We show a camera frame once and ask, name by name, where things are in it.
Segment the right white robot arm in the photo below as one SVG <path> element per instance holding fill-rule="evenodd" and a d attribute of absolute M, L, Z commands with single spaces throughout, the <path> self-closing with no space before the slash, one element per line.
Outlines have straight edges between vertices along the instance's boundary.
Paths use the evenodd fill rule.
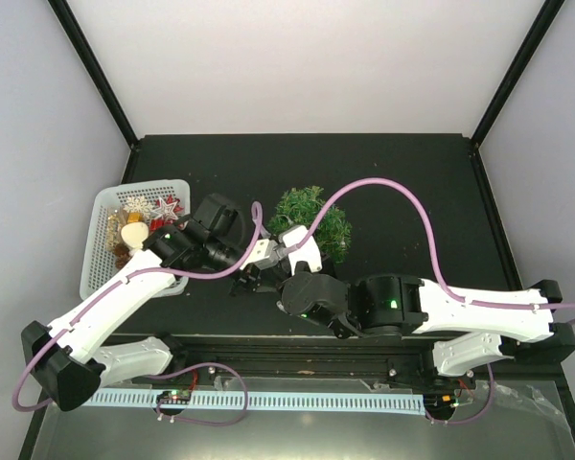
<path fill-rule="evenodd" d="M 450 296 L 438 283 L 412 276 L 378 275 L 350 285 L 301 271 L 279 292 L 280 310 L 339 339 L 454 333 L 416 363 L 419 380 L 428 386 L 504 359 L 561 363 L 575 351 L 572 326 L 553 319 L 561 297 L 558 284 L 548 280 L 517 291 L 459 288 Z"/>

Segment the silver red star ornament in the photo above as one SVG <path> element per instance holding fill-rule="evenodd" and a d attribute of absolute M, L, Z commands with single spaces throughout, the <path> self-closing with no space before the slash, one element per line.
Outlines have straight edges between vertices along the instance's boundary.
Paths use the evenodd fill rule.
<path fill-rule="evenodd" d="M 153 219 L 176 220 L 184 212 L 180 206 L 180 201 L 169 195 L 166 198 L 159 197 L 155 202 L 155 207 L 151 211 Z"/>

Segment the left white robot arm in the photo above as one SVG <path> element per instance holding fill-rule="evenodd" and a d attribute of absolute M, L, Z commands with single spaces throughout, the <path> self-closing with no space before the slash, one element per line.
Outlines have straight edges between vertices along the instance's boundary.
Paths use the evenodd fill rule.
<path fill-rule="evenodd" d="M 49 403 L 71 411 L 121 380 L 180 380 L 187 360 L 169 340 L 152 336 L 110 347 L 104 342 L 176 279 L 211 281 L 247 267 L 262 234 L 263 207 L 258 201 L 251 206 L 254 233 L 244 249 L 222 240 L 237 215 L 223 196 L 206 196 L 193 215 L 156 229 L 133 247 L 126 265 L 77 307 L 47 325 L 29 323 L 21 333 L 26 367 L 16 386 L 33 377 Z"/>

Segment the white round wooden ornament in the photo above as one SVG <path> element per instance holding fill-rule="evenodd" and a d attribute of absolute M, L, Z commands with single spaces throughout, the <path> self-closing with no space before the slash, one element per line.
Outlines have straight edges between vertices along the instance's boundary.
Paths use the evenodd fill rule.
<path fill-rule="evenodd" d="M 129 250 L 142 249 L 149 234 L 148 226 L 142 221 L 128 223 L 122 227 L 120 232 L 121 240 Z"/>

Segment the white snowflake ornament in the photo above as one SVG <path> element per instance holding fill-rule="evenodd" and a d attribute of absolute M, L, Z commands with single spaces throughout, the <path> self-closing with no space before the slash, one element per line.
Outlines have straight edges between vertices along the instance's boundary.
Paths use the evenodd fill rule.
<path fill-rule="evenodd" d="M 126 203 L 123 208 L 128 213 L 138 213 L 144 219 L 149 219 L 153 214 L 155 206 L 154 203 L 149 201 L 144 195 L 129 195 L 126 198 Z"/>

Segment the brown pine cone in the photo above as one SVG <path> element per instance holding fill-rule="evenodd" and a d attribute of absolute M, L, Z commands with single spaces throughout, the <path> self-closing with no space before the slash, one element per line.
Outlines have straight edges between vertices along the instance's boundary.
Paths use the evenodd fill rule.
<path fill-rule="evenodd" d="M 117 243 L 112 253 L 115 257 L 114 266 L 118 270 L 124 268 L 130 260 L 130 249 L 124 243 Z"/>

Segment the white plastic basket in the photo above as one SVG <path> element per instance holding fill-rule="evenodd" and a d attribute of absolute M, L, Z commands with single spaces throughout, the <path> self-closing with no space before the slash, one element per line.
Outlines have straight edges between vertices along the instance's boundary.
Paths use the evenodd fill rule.
<path fill-rule="evenodd" d="M 120 230 L 127 224 L 128 212 L 123 208 L 128 196 L 145 196 L 155 202 L 159 197 L 169 195 L 180 201 L 184 212 L 182 217 L 190 212 L 190 186 L 182 179 L 163 179 L 109 187 L 100 191 L 95 198 L 87 234 L 83 265 L 80 276 L 80 298 L 86 299 L 104 285 L 118 269 L 114 266 L 115 257 L 105 249 L 106 219 L 110 213 L 116 213 Z M 152 217 L 144 218 L 149 227 Z"/>

